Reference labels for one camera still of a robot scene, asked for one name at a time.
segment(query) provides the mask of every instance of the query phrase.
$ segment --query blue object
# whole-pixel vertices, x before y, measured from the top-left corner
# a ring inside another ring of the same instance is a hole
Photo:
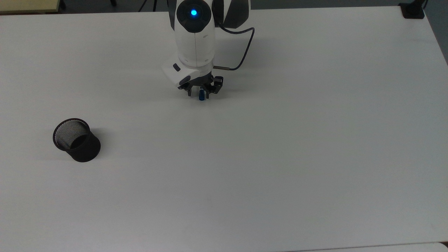
[[[205,100],[205,90],[199,90],[199,100]]]

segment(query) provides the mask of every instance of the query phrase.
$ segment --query metal mesh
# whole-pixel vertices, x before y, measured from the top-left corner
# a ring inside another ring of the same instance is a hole
[[[70,120],[64,122],[57,128],[55,142],[66,150],[72,149],[73,141],[80,136],[89,134],[89,127],[80,120]]]

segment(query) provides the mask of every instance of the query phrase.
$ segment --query mesh pen holder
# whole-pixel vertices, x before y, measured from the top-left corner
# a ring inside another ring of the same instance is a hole
[[[89,125],[78,118],[61,122],[53,133],[53,143],[78,162],[94,159],[101,148],[101,143],[90,131]]]

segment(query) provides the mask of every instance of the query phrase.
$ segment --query floor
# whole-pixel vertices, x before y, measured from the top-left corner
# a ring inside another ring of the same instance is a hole
[[[111,13],[137,12],[145,0],[116,0],[112,6],[110,0],[64,0],[66,9],[60,13]],[[166,0],[147,0],[142,12],[168,11]],[[397,6],[400,2],[412,0],[252,0],[252,9],[288,9],[288,8],[322,8],[355,6]],[[425,9],[434,34],[448,64],[448,0],[428,0]]]

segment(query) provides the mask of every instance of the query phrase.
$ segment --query white robot housing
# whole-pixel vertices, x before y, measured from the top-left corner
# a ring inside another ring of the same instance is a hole
[[[168,8],[177,52],[162,66],[165,75],[189,96],[194,86],[207,98],[217,94],[223,78],[211,74],[215,27],[238,28],[249,17],[250,0],[168,0]]]

